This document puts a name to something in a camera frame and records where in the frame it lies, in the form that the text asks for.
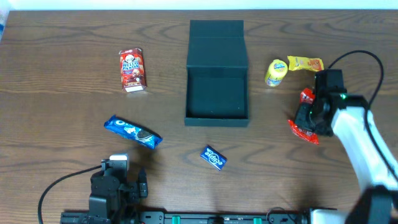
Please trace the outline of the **red snack bag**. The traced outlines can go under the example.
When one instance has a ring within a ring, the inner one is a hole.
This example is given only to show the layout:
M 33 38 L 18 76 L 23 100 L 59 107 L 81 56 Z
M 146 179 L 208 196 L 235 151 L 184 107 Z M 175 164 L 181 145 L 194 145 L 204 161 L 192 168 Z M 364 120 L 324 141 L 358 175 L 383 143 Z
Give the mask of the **red snack bag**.
M 315 95 L 313 94 L 312 90 L 309 88 L 305 88 L 301 93 L 300 93 L 300 103 L 312 103 L 313 100 L 315 99 Z M 315 145 L 319 145 L 318 141 L 318 135 L 311 132 L 307 131 L 304 129 L 299 128 L 291 119 L 288 120 L 289 126 L 292 130 L 292 132 L 298 136 L 300 139 L 303 139 L 304 141 L 310 142 Z

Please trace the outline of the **blue Oreo cookie pack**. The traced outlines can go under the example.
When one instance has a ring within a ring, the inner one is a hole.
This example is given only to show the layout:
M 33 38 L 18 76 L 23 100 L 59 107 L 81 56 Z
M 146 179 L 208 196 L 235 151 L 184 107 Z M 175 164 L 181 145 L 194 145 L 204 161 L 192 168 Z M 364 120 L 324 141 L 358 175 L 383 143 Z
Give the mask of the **blue Oreo cookie pack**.
M 163 140 L 156 132 L 116 115 L 113 115 L 104 123 L 104 128 L 125 139 L 138 142 L 149 149 L 155 149 Z

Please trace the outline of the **dark green box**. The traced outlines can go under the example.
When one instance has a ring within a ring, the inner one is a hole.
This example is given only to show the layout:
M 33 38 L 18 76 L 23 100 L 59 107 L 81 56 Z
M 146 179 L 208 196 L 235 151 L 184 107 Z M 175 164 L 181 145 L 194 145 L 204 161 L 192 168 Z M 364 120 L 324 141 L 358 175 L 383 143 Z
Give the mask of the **dark green box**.
M 186 68 L 185 125 L 249 124 L 248 54 L 242 20 L 192 20 Z

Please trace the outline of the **red Hello Panda box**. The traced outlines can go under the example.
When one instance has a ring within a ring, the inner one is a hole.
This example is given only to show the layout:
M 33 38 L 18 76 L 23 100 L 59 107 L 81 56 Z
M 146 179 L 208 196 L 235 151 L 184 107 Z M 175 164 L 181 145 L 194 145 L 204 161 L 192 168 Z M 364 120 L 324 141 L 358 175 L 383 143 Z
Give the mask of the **red Hello Panda box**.
M 129 93 L 147 87 L 142 49 L 121 50 L 119 64 L 123 90 Z

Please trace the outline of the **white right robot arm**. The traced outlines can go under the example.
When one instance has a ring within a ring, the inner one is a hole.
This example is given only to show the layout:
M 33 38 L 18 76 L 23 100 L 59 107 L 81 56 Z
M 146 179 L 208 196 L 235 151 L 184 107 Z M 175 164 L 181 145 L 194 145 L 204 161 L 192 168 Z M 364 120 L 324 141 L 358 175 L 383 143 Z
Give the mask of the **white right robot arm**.
M 314 208 L 309 223 L 394 223 L 397 208 L 397 161 L 390 152 L 363 96 L 329 92 L 314 94 L 306 88 L 292 131 L 309 142 L 336 136 L 358 179 L 361 195 L 349 212 Z

